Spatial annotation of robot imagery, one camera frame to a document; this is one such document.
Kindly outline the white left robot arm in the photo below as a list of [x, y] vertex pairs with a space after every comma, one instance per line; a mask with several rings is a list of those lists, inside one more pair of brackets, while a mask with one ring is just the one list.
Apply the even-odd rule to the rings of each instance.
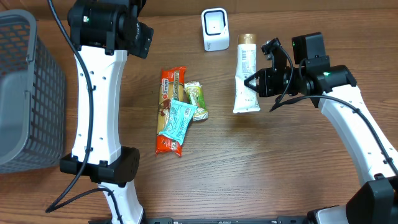
[[60, 170], [87, 176], [104, 193], [111, 223], [146, 223], [134, 178], [138, 149], [119, 140], [121, 80], [128, 56], [146, 58], [154, 31], [138, 20], [144, 1], [77, 1], [64, 36], [78, 72], [78, 124]]

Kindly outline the grey plastic lattice basket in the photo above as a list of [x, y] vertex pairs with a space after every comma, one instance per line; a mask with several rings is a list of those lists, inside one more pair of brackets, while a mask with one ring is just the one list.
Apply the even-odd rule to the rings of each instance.
[[1, 173], [58, 165], [65, 142], [65, 74], [22, 9], [1, 13]]

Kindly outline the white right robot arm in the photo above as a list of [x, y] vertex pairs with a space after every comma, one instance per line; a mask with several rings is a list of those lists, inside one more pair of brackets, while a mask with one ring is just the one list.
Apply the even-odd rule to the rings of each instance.
[[276, 110], [309, 99], [335, 128], [356, 168], [361, 188], [346, 205], [307, 213], [301, 223], [397, 223], [397, 150], [388, 141], [344, 65], [332, 66], [320, 32], [292, 38], [290, 57], [275, 38], [263, 44], [272, 62], [244, 84], [260, 97], [274, 96]]

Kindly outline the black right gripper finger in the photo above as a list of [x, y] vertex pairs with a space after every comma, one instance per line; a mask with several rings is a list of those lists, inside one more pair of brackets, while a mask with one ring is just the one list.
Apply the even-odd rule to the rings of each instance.
[[249, 89], [253, 90], [256, 94], [259, 94], [259, 85], [257, 84], [257, 81], [255, 80], [245, 80], [244, 85], [248, 87]]
[[258, 70], [256, 73], [247, 77], [244, 81], [246, 86], [257, 86], [257, 79], [259, 78], [261, 72]]

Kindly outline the green snack packet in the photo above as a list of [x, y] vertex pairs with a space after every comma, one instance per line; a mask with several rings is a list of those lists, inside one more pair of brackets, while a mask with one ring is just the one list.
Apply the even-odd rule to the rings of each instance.
[[190, 103], [197, 106], [193, 120], [202, 121], [208, 119], [208, 110], [205, 104], [202, 85], [197, 81], [192, 81], [185, 83], [184, 88]]

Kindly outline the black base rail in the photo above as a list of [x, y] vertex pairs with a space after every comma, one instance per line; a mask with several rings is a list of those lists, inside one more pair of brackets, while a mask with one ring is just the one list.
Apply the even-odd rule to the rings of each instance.
[[183, 219], [174, 220], [173, 218], [144, 218], [141, 223], [145, 224], [308, 224], [307, 217], [281, 216], [266, 219]]

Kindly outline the white tube with gold cap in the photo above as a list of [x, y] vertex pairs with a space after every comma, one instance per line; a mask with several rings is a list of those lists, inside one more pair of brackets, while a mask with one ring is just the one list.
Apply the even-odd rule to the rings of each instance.
[[257, 112], [261, 108], [257, 93], [244, 85], [245, 79], [257, 72], [256, 34], [239, 34], [237, 46], [237, 66], [235, 74], [235, 101], [233, 113]]

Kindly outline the orange spaghetti packet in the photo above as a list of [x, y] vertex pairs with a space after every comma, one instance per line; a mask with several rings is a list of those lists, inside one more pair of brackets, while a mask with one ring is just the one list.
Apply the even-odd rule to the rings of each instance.
[[175, 140], [161, 135], [169, 122], [171, 100], [183, 101], [186, 67], [175, 67], [162, 70], [159, 88], [159, 104], [157, 112], [157, 135], [155, 154], [174, 152], [182, 155], [182, 146]]

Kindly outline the light blue wipes packet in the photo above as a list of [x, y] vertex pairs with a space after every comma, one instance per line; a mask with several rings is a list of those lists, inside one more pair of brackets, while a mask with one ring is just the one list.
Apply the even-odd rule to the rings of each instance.
[[171, 100], [169, 119], [165, 125], [165, 128], [161, 130], [159, 134], [169, 139], [175, 140], [182, 145], [188, 125], [193, 119], [196, 109], [197, 106], [178, 100]]

